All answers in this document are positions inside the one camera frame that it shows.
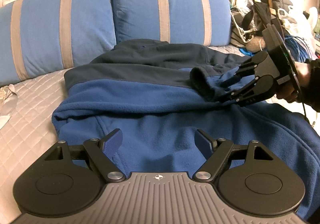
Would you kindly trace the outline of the blue fleece jacket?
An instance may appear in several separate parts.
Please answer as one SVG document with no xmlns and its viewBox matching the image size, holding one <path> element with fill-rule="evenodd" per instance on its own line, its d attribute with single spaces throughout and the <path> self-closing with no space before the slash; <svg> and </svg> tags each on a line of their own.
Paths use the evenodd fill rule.
<svg viewBox="0 0 320 224">
<path fill-rule="evenodd" d="M 59 139 L 81 144 L 118 128 L 111 160 L 133 171 L 195 173 L 204 163 L 195 132 L 247 144 L 256 139 L 303 180 L 298 215 L 319 208 L 319 135 L 299 113 L 265 101 L 240 107 L 216 98 L 244 58 L 199 44 L 136 39 L 66 71 L 67 98 L 52 114 Z"/>
</svg>

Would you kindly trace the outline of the turquoise cloth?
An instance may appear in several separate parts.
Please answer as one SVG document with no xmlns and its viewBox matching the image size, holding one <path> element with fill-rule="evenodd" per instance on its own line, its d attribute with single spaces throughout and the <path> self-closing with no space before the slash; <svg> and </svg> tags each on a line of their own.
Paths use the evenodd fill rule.
<svg viewBox="0 0 320 224">
<path fill-rule="evenodd" d="M 248 51 L 246 48 L 239 48 L 239 51 L 240 51 L 242 54 L 244 54 L 244 55 L 246 55 L 246 56 L 249 56 L 249 57 L 252 57 L 252 56 L 254 55 L 253 52 Z"/>
</svg>

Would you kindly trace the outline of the clear plastic bag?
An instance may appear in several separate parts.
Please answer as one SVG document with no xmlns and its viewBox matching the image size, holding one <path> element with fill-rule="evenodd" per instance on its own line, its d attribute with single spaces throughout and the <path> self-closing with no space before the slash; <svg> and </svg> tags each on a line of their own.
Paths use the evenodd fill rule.
<svg viewBox="0 0 320 224">
<path fill-rule="evenodd" d="M 253 0 L 236 0 L 235 6 L 242 17 L 248 14 L 253 9 Z"/>
</svg>

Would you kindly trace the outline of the grey quilted bedspread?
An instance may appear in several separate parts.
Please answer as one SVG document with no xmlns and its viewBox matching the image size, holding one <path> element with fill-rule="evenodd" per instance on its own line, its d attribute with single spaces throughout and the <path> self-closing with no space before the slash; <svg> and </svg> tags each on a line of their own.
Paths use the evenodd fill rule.
<svg viewBox="0 0 320 224">
<path fill-rule="evenodd" d="M 239 51 L 211 49 L 246 60 Z M 10 223 L 21 213 L 12 193 L 14 182 L 56 141 L 62 140 L 57 136 L 52 114 L 68 96 L 66 71 L 15 84 L 17 105 L 1 129 L 1 223 Z"/>
</svg>

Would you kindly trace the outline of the right blue striped pillow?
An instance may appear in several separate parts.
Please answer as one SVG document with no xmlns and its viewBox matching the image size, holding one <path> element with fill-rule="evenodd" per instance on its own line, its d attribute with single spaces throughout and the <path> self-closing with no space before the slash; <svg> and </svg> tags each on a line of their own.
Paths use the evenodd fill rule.
<svg viewBox="0 0 320 224">
<path fill-rule="evenodd" d="M 112 0 L 117 42 L 154 39 L 195 43 L 207 47 L 229 45 L 229 0 Z"/>
</svg>

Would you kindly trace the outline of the blue striped pillow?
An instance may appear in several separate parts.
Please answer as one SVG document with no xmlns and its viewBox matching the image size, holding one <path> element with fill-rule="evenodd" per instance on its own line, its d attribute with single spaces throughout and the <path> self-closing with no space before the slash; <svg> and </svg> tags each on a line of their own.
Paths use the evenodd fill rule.
<svg viewBox="0 0 320 224">
<path fill-rule="evenodd" d="M 88 64 L 115 45 L 111 0 L 16 0 L 1 8 L 1 86 Z"/>
<path fill-rule="evenodd" d="M 207 47 L 229 45 L 229 0 L 112 0 L 117 42 L 154 39 L 195 43 Z"/>
</svg>

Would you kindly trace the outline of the left blue striped pillow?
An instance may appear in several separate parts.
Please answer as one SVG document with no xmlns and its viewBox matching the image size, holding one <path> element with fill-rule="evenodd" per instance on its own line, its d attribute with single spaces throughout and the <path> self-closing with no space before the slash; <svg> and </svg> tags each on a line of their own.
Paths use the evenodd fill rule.
<svg viewBox="0 0 320 224">
<path fill-rule="evenodd" d="M 115 45 L 111 0 L 16 0 L 1 8 L 1 86 L 88 64 Z"/>
</svg>

